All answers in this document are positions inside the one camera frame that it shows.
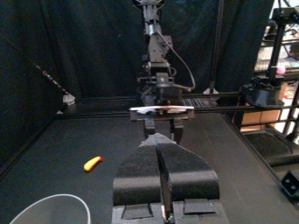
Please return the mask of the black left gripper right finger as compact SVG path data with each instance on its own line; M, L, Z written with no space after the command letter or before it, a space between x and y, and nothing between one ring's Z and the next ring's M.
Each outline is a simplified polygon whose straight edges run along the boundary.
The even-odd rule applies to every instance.
M155 143L172 201L217 200L219 177L205 160L161 134L155 135Z

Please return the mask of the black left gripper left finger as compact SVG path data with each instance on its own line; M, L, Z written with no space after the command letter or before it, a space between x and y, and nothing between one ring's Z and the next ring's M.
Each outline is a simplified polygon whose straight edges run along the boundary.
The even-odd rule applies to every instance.
M157 137L151 135L117 167L113 179L113 205L151 204L161 201Z

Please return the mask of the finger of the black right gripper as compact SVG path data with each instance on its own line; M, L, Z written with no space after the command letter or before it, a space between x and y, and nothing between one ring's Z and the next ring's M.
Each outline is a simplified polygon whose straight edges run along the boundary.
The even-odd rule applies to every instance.
M155 134L155 120L144 120L144 137Z
M183 139L183 120L180 118L171 120L171 137L176 143Z

